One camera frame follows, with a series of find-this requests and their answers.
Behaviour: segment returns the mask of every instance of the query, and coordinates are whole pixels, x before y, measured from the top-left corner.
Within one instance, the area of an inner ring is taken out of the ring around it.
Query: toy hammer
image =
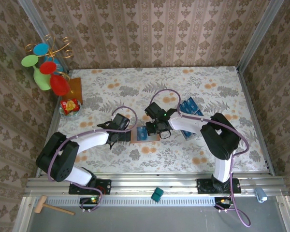
[[[47,199],[46,196],[40,197],[40,199],[39,199],[39,201],[37,203],[37,206],[34,209],[35,213],[39,214],[43,207],[47,207],[47,208],[51,208],[51,209],[55,209],[55,210],[61,211],[63,213],[75,215],[75,212],[72,212],[72,211],[69,211],[69,210],[66,210],[66,209],[61,209],[61,208],[58,208],[58,207],[55,207],[55,206],[52,206],[52,205],[49,205],[49,204],[45,204],[44,202],[46,202],[46,199]]]

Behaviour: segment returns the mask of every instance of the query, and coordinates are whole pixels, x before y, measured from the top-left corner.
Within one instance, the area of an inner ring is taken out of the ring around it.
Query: small blue box
[[[186,138],[189,138],[192,135],[192,133],[190,131],[182,130],[182,132],[184,133],[184,135],[186,136]]]
[[[183,105],[183,107],[184,107],[184,109],[185,109],[185,111],[186,111],[187,114],[190,114],[191,115],[193,113],[193,111],[188,106],[188,103],[186,101],[183,101],[182,105]]]
[[[146,127],[137,127],[136,128],[137,141],[147,140],[147,129]]]
[[[198,110],[195,115],[199,115],[199,116],[204,116],[204,114],[201,112],[201,110]]]
[[[193,111],[193,112],[197,112],[199,107],[198,105],[194,102],[194,100],[192,99],[192,97],[188,98],[186,100],[188,106],[190,107],[190,109]]]
[[[180,110],[181,112],[183,112],[183,113],[186,112],[185,109],[184,109],[184,107],[182,106],[182,104],[179,105],[179,110]]]

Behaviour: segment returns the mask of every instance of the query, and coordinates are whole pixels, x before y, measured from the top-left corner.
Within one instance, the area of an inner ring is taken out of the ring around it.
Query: snack bag
[[[66,100],[66,101],[60,101],[60,104],[65,115],[67,115],[71,111],[77,112],[80,109],[76,98]]]

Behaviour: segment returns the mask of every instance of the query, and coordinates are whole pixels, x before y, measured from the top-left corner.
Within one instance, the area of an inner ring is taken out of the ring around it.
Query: green cube
[[[160,188],[156,188],[156,189],[155,189],[155,193],[162,197],[162,195],[163,195],[163,190],[160,189]]]
[[[159,202],[160,201],[160,198],[161,198],[161,196],[159,196],[156,193],[153,193],[153,195],[151,196],[151,199],[153,199],[156,202]]]

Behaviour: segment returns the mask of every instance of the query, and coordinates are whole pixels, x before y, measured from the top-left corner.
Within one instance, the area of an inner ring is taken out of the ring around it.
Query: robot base
[[[236,178],[232,178],[233,193],[242,193],[240,182]],[[198,194],[217,194],[231,193],[230,181],[221,183],[213,176],[211,179],[197,179]]]
[[[110,195],[111,188],[112,188],[112,181],[96,179],[94,182],[89,183],[87,186],[99,189],[103,193],[103,195]],[[78,186],[75,186],[74,184],[70,184],[69,194],[70,195],[98,195],[99,193],[95,190],[79,188]]]

